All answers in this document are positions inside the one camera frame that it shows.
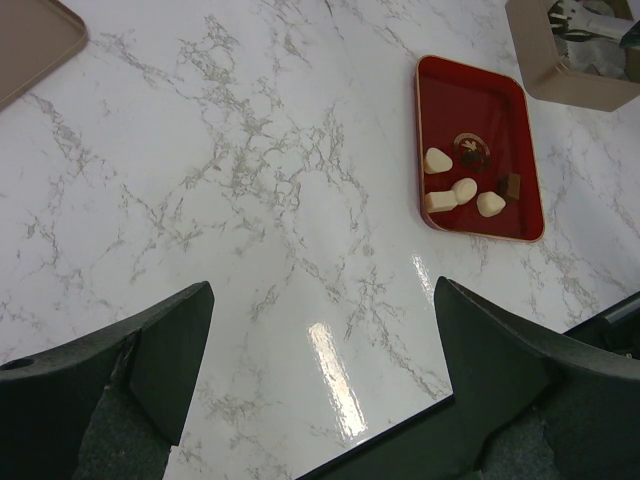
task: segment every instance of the cream-colored object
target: cream-colored object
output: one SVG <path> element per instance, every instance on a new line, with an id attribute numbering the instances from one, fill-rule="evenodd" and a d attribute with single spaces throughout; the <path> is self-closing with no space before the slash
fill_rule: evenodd
<path id="1" fill-rule="evenodd" d="M 483 217 L 493 217 L 499 214 L 507 202 L 497 193 L 484 192 L 478 195 L 478 211 Z"/>
<path id="2" fill-rule="evenodd" d="M 424 171 L 434 173 L 448 172 L 453 168 L 453 160 L 446 153 L 437 148 L 430 148 L 424 156 Z"/>
<path id="3" fill-rule="evenodd" d="M 473 178 L 463 178 L 454 183 L 451 190 L 456 194 L 458 205 L 464 205 L 476 196 L 478 184 Z"/>
<path id="4" fill-rule="evenodd" d="M 427 193 L 424 196 L 424 204 L 427 207 L 427 212 L 438 213 L 453 210 L 458 206 L 458 201 L 453 190 L 449 190 L 448 192 Z"/>

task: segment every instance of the tan tray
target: tan tray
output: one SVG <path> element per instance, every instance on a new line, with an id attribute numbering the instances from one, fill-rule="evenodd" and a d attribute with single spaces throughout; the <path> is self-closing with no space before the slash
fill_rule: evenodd
<path id="1" fill-rule="evenodd" d="M 626 1 L 607 3 L 622 18 L 632 19 Z M 627 75 L 634 79 L 631 82 L 571 70 L 558 56 L 545 0 L 509 0 L 506 9 L 522 81 L 532 97 L 613 112 L 640 95 L 637 51 L 627 51 Z"/>
<path id="2" fill-rule="evenodd" d="M 0 0 L 0 110 L 87 44 L 80 17 L 57 0 Z"/>

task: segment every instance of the white marble countertop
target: white marble countertop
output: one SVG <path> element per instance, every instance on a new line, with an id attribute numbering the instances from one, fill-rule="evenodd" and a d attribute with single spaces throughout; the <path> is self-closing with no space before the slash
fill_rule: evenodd
<path id="1" fill-rule="evenodd" d="M 189 284 L 216 305 L 167 479 L 289 479 L 450 391 L 445 275 L 558 331 L 640 289 L 640 103 L 529 98 L 547 230 L 439 233 L 412 80 L 521 80 L 504 0 L 67 0 L 87 48 L 0 113 L 0 363 Z"/>

